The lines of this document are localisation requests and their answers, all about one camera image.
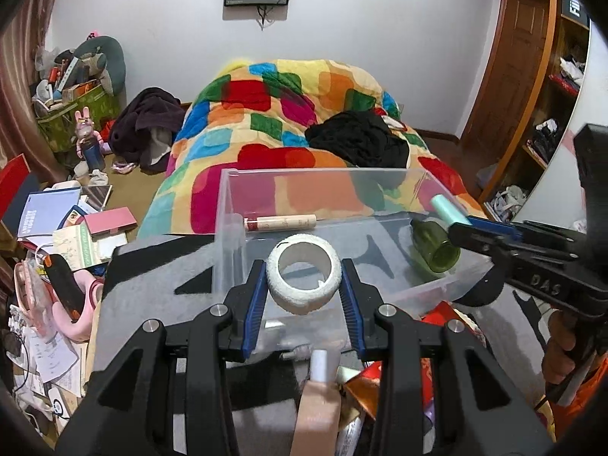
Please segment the wooden door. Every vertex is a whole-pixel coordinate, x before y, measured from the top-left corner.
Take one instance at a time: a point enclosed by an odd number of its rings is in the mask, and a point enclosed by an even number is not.
[[[549,0],[507,0],[487,85],[463,142],[500,159],[518,127],[545,45]]]

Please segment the baseboard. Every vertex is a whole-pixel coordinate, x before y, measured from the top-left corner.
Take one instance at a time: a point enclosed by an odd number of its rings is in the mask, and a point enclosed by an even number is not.
[[[422,137],[438,138],[440,140],[448,140],[455,144],[460,143],[460,139],[453,133],[431,132],[430,130],[415,129]]]

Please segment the transparent storage bin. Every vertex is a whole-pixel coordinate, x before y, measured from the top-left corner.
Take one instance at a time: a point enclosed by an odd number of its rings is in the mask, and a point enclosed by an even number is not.
[[[222,171],[215,231],[215,303],[245,282],[252,263],[265,260],[282,239],[312,233],[326,239],[340,259],[351,258],[362,282],[376,286],[385,303],[423,314],[442,300],[462,297],[489,270],[489,259],[466,250],[458,263],[434,274],[412,244],[412,217],[437,217],[431,199],[442,194],[463,214],[449,191],[424,169],[319,168]],[[311,230],[245,232],[244,218],[315,214]],[[323,279],[310,264],[282,273],[300,289]],[[308,315],[293,315],[266,298],[256,352],[349,346],[339,293]]]

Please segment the colorful blanket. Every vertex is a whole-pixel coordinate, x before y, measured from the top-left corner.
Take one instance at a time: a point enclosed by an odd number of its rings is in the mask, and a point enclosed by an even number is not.
[[[394,99],[370,74],[330,60],[257,63],[218,77],[202,90],[186,114],[171,150],[166,179],[138,236],[213,233],[222,169],[348,166],[330,152],[308,147],[304,132],[341,111],[369,109],[396,120],[400,117]],[[469,213],[483,216],[458,173],[431,154],[415,130],[406,127],[395,135],[410,146],[411,168],[427,169]],[[384,190],[381,197],[390,207],[431,210],[423,196],[418,198],[419,206],[412,207],[412,190],[424,194],[420,188]],[[274,188],[276,204],[287,204],[290,211],[277,206],[277,214],[302,214],[299,202],[289,200],[288,192],[285,187]],[[355,187],[350,197],[366,207],[367,214],[385,210],[377,198],[369,204]]]

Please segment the shelving unit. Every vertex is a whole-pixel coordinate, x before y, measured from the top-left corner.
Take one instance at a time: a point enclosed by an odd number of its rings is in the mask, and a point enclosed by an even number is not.
[[[561,83],[560,58],[572,55],[578,62],[586,62],[589,46],[589,26],[568,16],[564,0],[551,0],[555,12],[555,30],[551,44],[551,55],[546,70],[539,70],[542,87],[527,123],[522,123],[515,132],[507,153],[498,163],[490,183],[478,199],[486,215],[497,219],[492,209],[494,196],[510,185],[518,185],[531,192],[547,169],[548,163],[534,150],[531,144],[537,125],[552,118],[557,123],[558,135],[563,135],[578,97],[578,91]]]

